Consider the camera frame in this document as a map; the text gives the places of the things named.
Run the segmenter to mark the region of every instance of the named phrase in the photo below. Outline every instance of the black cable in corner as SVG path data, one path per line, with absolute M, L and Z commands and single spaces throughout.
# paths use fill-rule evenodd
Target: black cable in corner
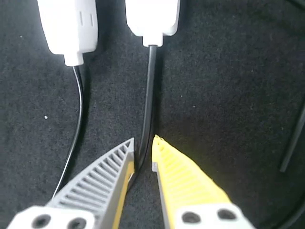
M 284 219 L 275 229 L 288 229 L 290 228 L 305 212 L 305 193 L 303 194 L 298 206 L 292 210 L 287 218 Z
M 149 46 L 149 59 L 148 59 L 148 70 L 147 70 L 147 84 L 146 84 L 146 97 L 145 97 L 145 109 L 144 119 L 142 126 L 142 134 L 140 144 L 135 152 L 135 173 L 131 176 L 128 182 L 127 191 L 133 186 L 136 178 L 138 177 L 139 171 L 141 170 L 149 149 L 149 137 L 152 124 L 152 113 L 153 113 L 153 85 L 154 85 L 154 72 L 156 66 L 157 56 L 156 45 Z
M 74 66 L 73 67 L 73 72 L 76 78 L 76 83 L 77 83 L 77 88 L 78 88 L 78 93 L 79 93 L 79 100 L 80 100 L 80 107 L 79 107 L 79 115 L 78 115 L 78 119 L 77 119 L 77 125 L 76 125 L 76 129 L 75 129 L 75 133 L 74 133 L 74 137 L 72 140 L 72 143 L 70 145 L 69 151 L 68 151 L 68 155 L 67 155 L 67 159 L 65 162 L 65 166 L 62 170 L 61 173 L 61 178 L 58 181 L 57 187 L 54 191 L 54 194 L 52 196 L 52 199 L 55 197 L 55 195 L 59 192 L 59 190 L 62 188 L 63 185 L 63 180 L 65 178 L 67 169 L 69 167 L 69 163 L 71 161 L 71 157 L 73 155 L 77 140 L 78 140 L 78 136 L 80 134 L 80 130 L 81 130 L 81 121 L 82 121 L 82 115 L 83 115 L 83 88 L 82 88 L 82 82 L 81 82 L 81 73 L 80 73 L 80 69 L 78 66 Z
M 296 144 L 298 142 L 298 139 L 301 135 L 302 129 L 304 128 L 304 124 L 305 124 L 305 99 L 304 99 L 304 102 L 303 102 L 302 106 L 303 107 L 301 109 L 300 116 L 299 116 L 299 118 L 296 122 L 295 129 L 293 130 L 293 133 L 290 137 L 290 140 L 289 140 L 289 143 L 288 143 L 288 146 L 287 146 L 287 150 L 285 152 L 284 159 L 283 159 L 281 167 L 280 167 L 280 172 L 282 172 L 282 173 L 286 172 L 286 170 L 287 170 L 288 164 L 289 164 L 290 159 L 292 157 L 292 154 L 295 150 L 295 146 L 296 146 Z

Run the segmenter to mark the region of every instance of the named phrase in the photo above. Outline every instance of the screw hole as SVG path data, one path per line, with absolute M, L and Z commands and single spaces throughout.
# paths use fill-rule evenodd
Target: screw hole
M 217 214 L 218 217 L 221 219 L 229 219 L 229 220 L 236 219 L 236 215 L 232 211 L 229 211 L 227 209 L 221 209 L 217 212 Z
M 35 229 L 44 228 L 49 224 L 50 220 L 51 216 L 47 214 L 37 216 L 32 223 L 32 227 Z
M 86 227 L 86 220 L 83 218 L 75 218 L 68 224 L 68 229 L 84 229 Z
M 200 219 L 200 216 L 197 215 L 196 213 L 193 213 L 193 212 L 185 212 L 183 215 L 182 215 L 182 221 L 184 223 L 200 223 L 201 219 Z

